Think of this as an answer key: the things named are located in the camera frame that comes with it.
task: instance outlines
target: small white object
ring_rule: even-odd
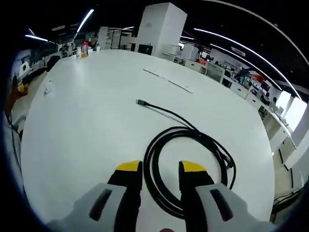
[[[82,49],[81,49],[81,47],[77,47],[76,58],[77,59],[80,58],[81,55],[82,55]]]
[[[50,93],[51,91],[53,91],[53,83],[52,83],[52,81],[49,81],[49,82],[47,82],[47,83],[45,84],[45,91],[44,91],[44,93],[45,93],[45,94],[48,94],[48,93]]]

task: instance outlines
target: ceiling light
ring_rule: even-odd
[[[134,27],[123,28],[123,30],[128,30],[128,29],[131,29],[131,28],[134,28]]]
[[[80,24],[79,28],[77,29],[77,32],[76,32],[76,33],[78,33],[78,32],[81,30],[82,26],[84,25],[84,23],[86,22],[86,20],[90,17],[90,15],[92,14],[92,12],[94,12],[94,9],[91,9],[91,10],[88,12],[88,14],[86,15],[86,17],[83,19],[82,23]]]
[[[111,32],[115,32],[115,31],[119,31],[119,30],[111,30],[111,31],[108,31],[107,34]]]
[[[42,40],[42,41],[45,41],[45,42],[50,42],[50,43],[53,43],[53,44],[57,44],[57,43],[54,43],[54,42],[49,41],[47,39],[43,39],[43,38],[40,38],[40,37],[37,37],[37,36],[33,36],[33,35],[25,35],[25,37],[29,37],[29,38],[32,38],[32,39]]]
[[[216,36],[219,36],[221,38],[224,38],[226,40],[229,40],[231,42],[234,42],[236,44],[238,44],[239,46],[242,46],[243,48],[247,49],[248,51],[254,53],[255,55],[257,55],[259,58],[261,58],[263,61],[265,61],[267,64],[269,64],[280,76],[282,76],[286,82],[290,85],[290,87],[293,89],[293,91],[296,93],[296,95],[301,99],[300,95],[298,94],[298,92],[296,91],[296,89],[294,88],[294,86],[291,84],[291,82],[289,82],[289,80],[283,75],[283,73],[281,73],[273,64],[271,64],[267,59],[265,59],[264,57],[262,57],[260,54],[257,54],[256,52],[254,52],[253,50],[251,50],[250,48],[246,47],[245,45],[242,45],[232,39],[229,39],[223,35],[219,35],[219,34],[216,34],[216,33],[213,33],[213,32],[210,32],[210,31],[206,31],[206,30],[202,30],[202,29],[197,29],[197,28],[194,28],[194,30],[199,30],[199,31],[202,31],[202,32],[205,32],[205,33],[209,33],[209,34],[212,34],[212,35],[216,35]]]
[[[32,39],[42,40],[42,41],[48,42],[47,39],[43,39],[43,38],[40,38],[40,37],[37,37],[37,36],[34,36],[34,35],[25,35],[25,36],[26,36],[26,37],[29,37],[29,38],[32,38]]]
[[[61,30],[61,29],[64,29],[64,28],[66,28],[66,26],[62,25],[60,27],[53,28],[52,31]]]
[[[189,39],[189,40],[194,40],[193,38],[191,37],[186,37],[186,36],[181,36],[182,38],[186,38],[186,39]]]
[[[254,64],[250,63],[249,61],[245,60],[244,58],[240,57],[239,55],[236,55],[235,53],[232,53],[232,52],[230,52],[230,51],[228,51],[228,50],[226,50],[226,49],[224,49],[224,48],[222,48],[222,47],[219,47],[219,46],[214,45],[214,44],[212,44],[212,43],[211,43],[210,45],[212,45],[212,46],[214,46],[214,47],[218,47],[218,48],[220,48],[220,49],[222,49],[222,50],[224,50],[224,51],[226,51],[226,52],[229,52],[230,54],[232,54],[232,55],[234,55],[234,56],[236,56],[236,57],[242,59],[243,61],[247,62],[247,63],[250,64],[251,66],[255,67],[258,71],[260,71],[262,74],[264,74],[269,80],[272,81],[272,83],[275,84],[275,86],[277,86],[277,87],[282,91],[282,88],[280,88],[280,86],[279,86],[273,79],[271,79],[265,72],[263,72],[262,70],[260,70],[260,69],[259,69],[258,67],[256,67]]]
[[[35,35],[34,32],[29,28],[29,31],[31,32],[32,35]]]

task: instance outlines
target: desk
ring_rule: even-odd
[[[178,55],[173,55],[173,54],[170,54],[170,53],[166,53],[166,52],[163,52],[163,59],[166,59],[166,60],[169,60],[169,61],[172,61],[174,63],[177,63],[177,64],[180,64],[180,65],[185,65],[185,63],[188,61],[188,59],[186,58],[183,58],[183,57],[180,57]]]
[[[190,85],[189,93],[143,69],[164,73]],[[274,200],[274,168],[267,134],[258,112],[229,89],[191,69],[153,56],[106,50],[86,58],[61,59],[48,73],[31,104],[21,146],[25,191],[45,223],[63,218],[74,202],[117,165],[143,160],[150,141],[179,122],[135,103],[143,99],[172,110],[219,141],[233,156],[237,177],[233,191],[259,220],[269,220]],[[54,90],[44,95],[49,80]],[[178,162],[205,166],[215,182],[220,169],[197,142],[177,138],[161,152],[163,181],[180,197]],[[232,170],[228,171],[229,183]],[[137,232],[171,228],[185,231],[183,220],[165,213],[145,183]]]
[[[268,115],[263,119],[263,123],[269,138],[271,150],[273,152],[279,149],[287,137],[289,137],[291,143],[294,144],[291,137],[291,130],[281,121],[281,119],[270,109],[269,106],[263,104],[260,99],[250,93],[248,89],[227,76],[222,75],[220,81],[221,84],[223,83],[224,79],[231,83],[228,88],[245,99],[246,102],[248,102],[252,107],[259,110],[262,106],[268,111]]]

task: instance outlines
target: floor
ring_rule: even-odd
[[[29,85],[28,95],[19,99],[12,109],[13,122],[16,121],[21,115],[27,116],[30,109],[32,100],[42,83],[43,79],[46,77],[46,72],[36,77]],[[24,122],[20,123],[19,131],[24,127]],[[279,151],[276,151],[273,155],[274,170],[275,170],[275,198],[286,195],[292,191],[292,179],[291,172],[288,171],[282,164]],[[276,218],[276,223],[282,220],[282,217]]]

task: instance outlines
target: white cabinet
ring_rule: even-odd
[[[199,72],[203,75],[205,75],[205,73],[206,73],[206,66],[203,65],[203,64],[194,62],[194,61],[186,60],[184,66],[189,68],[189,69],[192,69],[194,71],[197,71],[197,72]]]
[[[246,99],[247,95],[248,95],[248,90],[243,87],[242,85],[236,83],[236,82],[232,82],[232,85],[230,87],[230,89],[236,93],[237,95],[239,95],[240,97],[242,97],[243,99]]]
[[[259,109],[261,107],[261,101],[256,97],[254,96],[253,94],[251,93],[248,93],[247,97],[246,97],[246,101],[251,105],[253,106],[255,109]]]
[[[183,51],[182,51],[182,57],[185,59],[189,59],[189,60],[195,60],[195,58],[197,57],[197,53],[198,53],[198,48],[186,43],[183,46]]]
[[[277,133],[270,140],[271,150],[277,151],[283,141],[288,137],[288,133],[285,131],[284,127],[280,127]]]

